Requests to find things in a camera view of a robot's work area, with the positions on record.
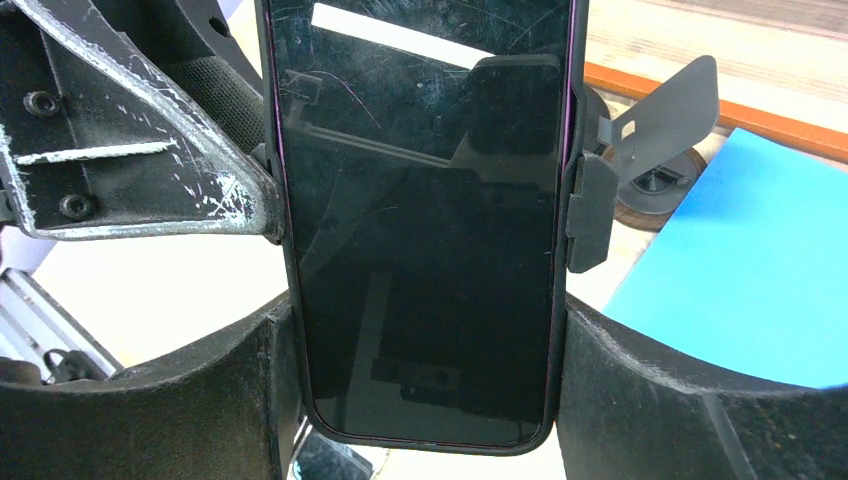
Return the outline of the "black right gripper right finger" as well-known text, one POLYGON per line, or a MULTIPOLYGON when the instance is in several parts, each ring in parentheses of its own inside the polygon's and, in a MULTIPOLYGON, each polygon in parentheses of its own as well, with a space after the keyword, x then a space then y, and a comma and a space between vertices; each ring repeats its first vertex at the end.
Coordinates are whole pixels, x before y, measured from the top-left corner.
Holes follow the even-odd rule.
POLYGON ((847 391, 698 360, 568 296, 556 430, 570 479, 843 479, 847 391))

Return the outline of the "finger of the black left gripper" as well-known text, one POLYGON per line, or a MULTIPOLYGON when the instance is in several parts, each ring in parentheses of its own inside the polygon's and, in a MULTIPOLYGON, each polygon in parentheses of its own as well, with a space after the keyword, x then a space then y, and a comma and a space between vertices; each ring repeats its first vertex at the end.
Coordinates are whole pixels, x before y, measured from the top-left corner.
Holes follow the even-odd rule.
POLYGON ((1 222, 79 241, 282 238, 282 193, 96 1, 1 5, 1 222))
POLYGON ((94 5, 242 151, 265 141, 262 80, 217 2, 100 0, 94 5))

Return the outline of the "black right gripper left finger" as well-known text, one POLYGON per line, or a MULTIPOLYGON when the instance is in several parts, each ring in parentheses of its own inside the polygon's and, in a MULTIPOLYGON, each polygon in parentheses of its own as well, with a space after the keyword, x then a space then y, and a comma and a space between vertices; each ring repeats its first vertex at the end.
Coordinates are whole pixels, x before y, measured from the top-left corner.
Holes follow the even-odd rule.
POLYGON ((282 479, 299 426, 288 298, 105 381, 1 388, 5 479, 282 479))

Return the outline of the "black smartphone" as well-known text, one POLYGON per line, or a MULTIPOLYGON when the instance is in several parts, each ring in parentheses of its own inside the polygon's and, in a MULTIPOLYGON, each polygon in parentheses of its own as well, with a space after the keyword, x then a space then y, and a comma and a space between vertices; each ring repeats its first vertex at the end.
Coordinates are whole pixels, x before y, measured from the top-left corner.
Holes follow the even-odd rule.
POLYGON ((294 480, 369 480, 374 465, 346 444, 335 442, 304 421, 294 439, 287 478, 294 480))

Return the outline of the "black phone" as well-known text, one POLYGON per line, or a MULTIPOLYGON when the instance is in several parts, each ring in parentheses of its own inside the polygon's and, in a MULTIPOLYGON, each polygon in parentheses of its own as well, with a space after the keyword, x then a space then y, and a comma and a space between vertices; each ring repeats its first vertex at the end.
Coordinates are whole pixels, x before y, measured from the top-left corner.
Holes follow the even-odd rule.
POLYGON ((260 1, 305 415, 515 456, 554 422, 584 1, 260 1))

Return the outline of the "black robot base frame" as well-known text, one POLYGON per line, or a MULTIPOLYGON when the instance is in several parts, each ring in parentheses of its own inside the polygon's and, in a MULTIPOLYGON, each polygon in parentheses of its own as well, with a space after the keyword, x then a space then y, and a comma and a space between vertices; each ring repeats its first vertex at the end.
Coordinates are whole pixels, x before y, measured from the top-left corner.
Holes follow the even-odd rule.
POLYGON ((1 273, 1 356, 28 362, 45 385, 103 381, 123 366, 28 273, 1 273))

